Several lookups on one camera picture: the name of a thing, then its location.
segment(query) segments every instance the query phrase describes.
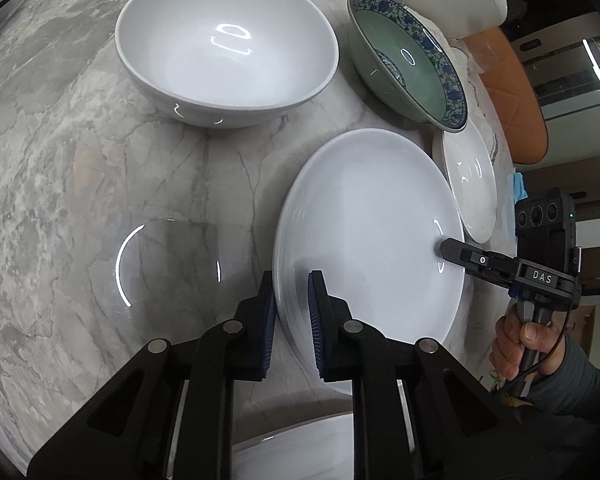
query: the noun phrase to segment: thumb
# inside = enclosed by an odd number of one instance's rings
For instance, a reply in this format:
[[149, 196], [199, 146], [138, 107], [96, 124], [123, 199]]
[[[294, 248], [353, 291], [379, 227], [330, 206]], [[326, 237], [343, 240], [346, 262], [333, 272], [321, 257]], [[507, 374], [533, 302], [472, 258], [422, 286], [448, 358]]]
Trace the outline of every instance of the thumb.
[[555, 330], [538, 323], [525, 323], [520, 330], [520, 342], [532, 350], [547, 353], [558, 341]]

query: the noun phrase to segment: small white plate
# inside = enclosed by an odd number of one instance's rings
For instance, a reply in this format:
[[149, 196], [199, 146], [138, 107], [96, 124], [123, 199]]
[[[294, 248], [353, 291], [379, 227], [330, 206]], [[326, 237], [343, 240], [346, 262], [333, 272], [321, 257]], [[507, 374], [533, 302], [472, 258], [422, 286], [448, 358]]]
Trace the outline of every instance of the small white plate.
[[[307, 279], [321, 270], [330, 295], [391, 339], [444, 340], [464, 269], [437, 256], [464, 240], [442, 174], [415, 144], [386, 130], [331, 140], [302, 168], [280, 214], [273, 278], [282, 328], [298, 360], [318, 377]], [[351, 393], [349, 381], [328, 383]]]
[[479, 244], [487, 242], [496, 224], [496, 177], [473, 121], [459, 134], [436, 134], [432, 157], [451, 186], [468, 235]]
[[353, 414], [331, 416], [257, 437], [234, 452], [236, 480], [350, 480]]

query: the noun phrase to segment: metal screw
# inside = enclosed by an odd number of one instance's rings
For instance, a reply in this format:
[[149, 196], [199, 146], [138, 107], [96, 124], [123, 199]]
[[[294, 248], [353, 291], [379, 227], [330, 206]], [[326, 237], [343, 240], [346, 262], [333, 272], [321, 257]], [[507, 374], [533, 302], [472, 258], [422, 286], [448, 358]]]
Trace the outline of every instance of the metal screw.
[[420, 346], [420, 350], [426, 352], [427, 354], [433, 354], [438, 350], [438, 343], [433, 339], [423, 339], [420, 341], [418, 346]]
[[360, 323], [357, 319], [346, 320], [342, 325], [343, 329], [350, 334], [357, 334], [362, 330], [362, 326], [362, 323]]
[[147, 345], [146, 349], [152, 354], [161, 354], [167, 349], [167, 342], [164, 339], [154, 339]]
[[228, 334], [235, 334], [242, 330], [242, 323], [237, 319], [230, 319], [224, 325], [222, 325], [222, 329]]

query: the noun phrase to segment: gray sleeve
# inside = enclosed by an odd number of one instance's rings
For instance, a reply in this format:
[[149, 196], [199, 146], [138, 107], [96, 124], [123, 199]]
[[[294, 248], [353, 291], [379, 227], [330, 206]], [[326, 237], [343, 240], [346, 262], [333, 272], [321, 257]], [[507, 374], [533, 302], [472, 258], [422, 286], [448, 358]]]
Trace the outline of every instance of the gray sleeve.
[[564, 359], [557, 371], [533, 384], [526, 400], [553, 415], [600, 421], [600, 370], [568, 334]]

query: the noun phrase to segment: marble tabletop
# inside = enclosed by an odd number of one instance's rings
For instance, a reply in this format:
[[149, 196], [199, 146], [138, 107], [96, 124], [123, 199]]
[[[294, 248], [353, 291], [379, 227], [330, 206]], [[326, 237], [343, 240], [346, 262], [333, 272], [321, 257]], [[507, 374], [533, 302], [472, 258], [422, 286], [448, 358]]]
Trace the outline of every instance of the marble tabletop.
[[[199, 337], [256, 293], [286, 192], [321, 145], [375, 126], [430, 152], [432, 129], [356, 75], [346, 0], [312, 0], [340, 45], [327, 88], [278, 120], [223, 132], [165, 117], [136, 91], [113, 40], [126, 1], [19, 0], [0, 24], [0, 447], [22, 471], [141, 346]], [[510, 156], [470, 81], [474, 114], [496, 131], [487, 247], [513, 254]], [[466, 279], [445, 345], [473, 373], [506, 303]], [[240, 442], [350, 399], [304, 373], [278, 329], [267, 379], [236, 384], [234, 406]]]

